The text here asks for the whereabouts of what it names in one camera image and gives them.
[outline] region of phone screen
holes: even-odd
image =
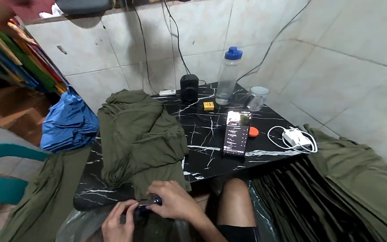
[[[223,144],[224,153],[238,156],[244,155],[251,120],[252,113],[249,111],[228,111],[225,141]]]

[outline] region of scissors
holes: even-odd
[[[162,205],[162,199],[154,193],[149,193],[144,199],[138,201],[139,207],[145,207],[152,204]]]

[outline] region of power strip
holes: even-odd
[[[159,96],[170,96],[170,95],[175,95],[175,90],[165,90],[165,91],[160,91]]]

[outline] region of blue bottle cap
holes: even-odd
[[[227,60],[239,60],[243,56],[241,50],[237,50],[236,46],[229,47],[229,50],[225,53],[225,59]]]

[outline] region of person's left hand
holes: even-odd
[[[118,202],[101,226],[104,242],[132,242],[134,234],[134,209],[138,206],[135,200]],[[125,224],[120,223],[120,216],[126,211]]]

